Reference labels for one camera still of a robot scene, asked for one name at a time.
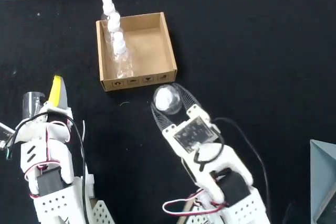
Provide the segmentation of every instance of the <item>open cardboard box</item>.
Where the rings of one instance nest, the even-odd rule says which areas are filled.
[[[163,13],[121,18],[121,28],[131,51],[134,77],[118,79],[104,38],[105,21],[97,21],[100,82],[105,91],[172,82],[176,62]]]

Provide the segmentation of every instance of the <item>yellow tab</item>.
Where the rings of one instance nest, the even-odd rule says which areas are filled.
[[[61,76],[54,76],[53,85],[51,87],[49,102],[52,103],[53,106],[57,107],[59,103],[59,97],[61,93]]]

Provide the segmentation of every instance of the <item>robotic arm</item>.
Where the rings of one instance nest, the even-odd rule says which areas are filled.
[[[194,198],[195,204],[205,211],[175,213],[165,209],[180,200],[166,202],[163,210],[176,216],[208,215],[209,222],[215,224],[269,224],[249,170],[235,151],[225,145],[220,130],[197,100],[182,86],[172,86],[180,94],[188,120],[176,125],[154,103],[152,113],[163,136],[200,188],[183,201]]]
[[[25,118],[15,130],[0,124],[7,139],[0,142],[11,158],[15,143],[21,145],[20,166],[28,182],[30,197],[42,224],[114,224],[103,201],[92,209],[94,177],[88,173],[81,137],[73,121],[63,78],[54,77],[50,97],[43,105],[40,97],[29,93]],[[82,147],[83,177],[75,177],[67,142],[74,126]]]

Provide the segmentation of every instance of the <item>black table surface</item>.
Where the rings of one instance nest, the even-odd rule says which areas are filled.
[[[269,175],[272,222],[289,209],[288,223],[308,223],[309,140],[336,143],[335,0],[114,2],[122,16],[165,13],[176,81],[211,117],[234,119],[250,138]],[[75,120],[86,120],[97,198],[116,223],[175,223],[161,205],[196,186],[152,118],[157,86],[103,91],[95,27],[101,0],[0,0],[0,10],[0,120],[15,127],[22,95],[48,94],[61,74]],[[265,199],[257,158],[230,125],[218,126]],[[80,176],[76,138],[69,146]],[[19,146],[10,162],[1,153],[0,171],[1,223],[37,223]]]

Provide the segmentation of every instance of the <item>plastic bottle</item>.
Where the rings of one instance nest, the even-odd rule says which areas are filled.
[[[113,34],[113,53],[113,61],[117,78],[132,77],[133,68],[131,54],[126,46],[124,35],[120,31]]]
[[[113,43],[113,34],[117,31],[123,33],[123,30],[120,28],[120,14],[117,12],[112,13],[109,16],[107,22],[107,30],[105,31],[105,41],[112,48]]]
[[[102,1],[103,1],[103,14],[101,15],[101,20],[108,20],[109,16],[116,11],[116,8],[112,0],[102,0]]]
[[[168,115],[176,114],[182,107],[179,92],[171,85],[163,85],[154,93],[154,103],[158,110]]]

